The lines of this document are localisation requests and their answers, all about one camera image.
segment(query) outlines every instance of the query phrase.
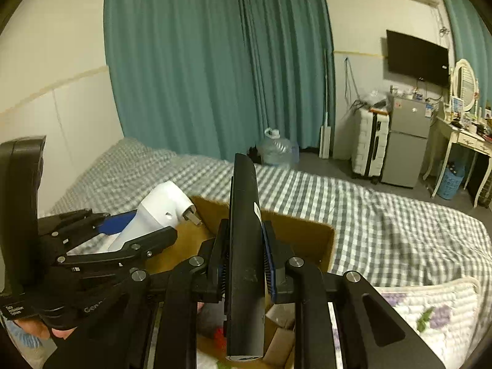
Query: blue laundry basket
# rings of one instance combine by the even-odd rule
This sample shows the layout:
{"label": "blue laundry basket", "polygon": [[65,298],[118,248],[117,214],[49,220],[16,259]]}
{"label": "blue laundry basket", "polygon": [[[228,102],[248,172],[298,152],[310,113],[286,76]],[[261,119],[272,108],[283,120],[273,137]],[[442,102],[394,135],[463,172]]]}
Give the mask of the blue laundry basket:
{"label": "blue laundry basket", "polygon": [[463,178],[464,175],[456,176],[449,168],[446,168],[439,189],[437,190],[437,195],[445,200],[451,200],[458,191],[458,187],[463,181]]}

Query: gray mini fridge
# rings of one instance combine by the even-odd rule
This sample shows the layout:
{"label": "gray mini fridge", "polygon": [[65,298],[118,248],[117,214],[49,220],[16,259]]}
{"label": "gray mini fridge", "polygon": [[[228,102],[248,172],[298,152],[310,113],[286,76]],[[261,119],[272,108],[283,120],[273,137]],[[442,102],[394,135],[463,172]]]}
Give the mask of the gray mini fridge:
{"label": "gray mini fridge", "polygon": [[426,152],[431,118],[426,102],[395,97],[381,181],[414,187]]}

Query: curtain fold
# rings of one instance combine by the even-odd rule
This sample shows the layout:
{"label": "curtain fold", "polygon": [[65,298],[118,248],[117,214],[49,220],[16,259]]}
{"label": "curtain fold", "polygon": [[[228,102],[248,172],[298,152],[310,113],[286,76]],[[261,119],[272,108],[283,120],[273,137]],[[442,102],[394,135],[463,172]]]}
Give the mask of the curtain fold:
{"label": "curtain fold", "polygon": [[104,0],[125,136],[228,160],[261,139],[239,17],[238,0]]}
{"label": "curtain fold", "polygon": [[480,88],[479,107],[492,103],[492,36],[469,0],[444,0],[454,39],[456,60],[470,62]]}
{"label": "curtain fold", "polygon": [[329,124],[335,124],[335,70],[326,0],[240,1],[264,122],[301,148],[318,146],[325,110],[324,49],[329,51]]}

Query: plaid blanket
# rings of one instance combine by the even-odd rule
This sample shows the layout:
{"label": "plaid blanket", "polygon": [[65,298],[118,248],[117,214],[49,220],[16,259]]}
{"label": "plaid blanket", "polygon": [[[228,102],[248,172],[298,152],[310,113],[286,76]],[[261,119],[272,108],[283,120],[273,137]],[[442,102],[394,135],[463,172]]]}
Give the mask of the plaid blanket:
{"label": "plaid blanket", "polygon": [[[124,139],[98,158],[52,211],[125,212],[168,180],[187,195],[228,202],[232,171],[230,162],[153,150]],[[267,166],[257,166],[256,176],[262,208],[335,228],[334,273],[356,270],[380,287],[476,278],[483,299],[471,349],[481,340],[492,320],[492,245],[480,221],[334,178]],[[77,253],[96,251],[101,237]]]}

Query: metal bolt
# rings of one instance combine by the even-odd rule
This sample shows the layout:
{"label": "metal bolt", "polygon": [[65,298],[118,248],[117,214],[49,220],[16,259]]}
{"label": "metal bolt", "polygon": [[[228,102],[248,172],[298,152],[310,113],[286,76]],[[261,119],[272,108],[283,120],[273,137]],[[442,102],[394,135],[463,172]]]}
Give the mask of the metal bolt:
{"label": "metal bolt", "polygon": [[356,271],[347,272],[345,277],[352,283],[357,283],[361,279],[361,275],[359,275]]}
{"label": "metal bolt", "polygon": [[205,260],[202,257],[199,257],[197,255],[197,256],[191,257],[188,262],[191,266],[200,266],[200,265],[203,265]]}
{"label": "metal bolt", "polygon": [[134,281],[142,281],[147,277],[147,272],[142,270],[137,270],[131,274],[131,278]]}
{"label": "metal bolt", "polygon": [[289,259],[289,265],[295,268],[300,268],[302,265],[304,265],[304,260],[299,257],[292,257],[291,259]]}

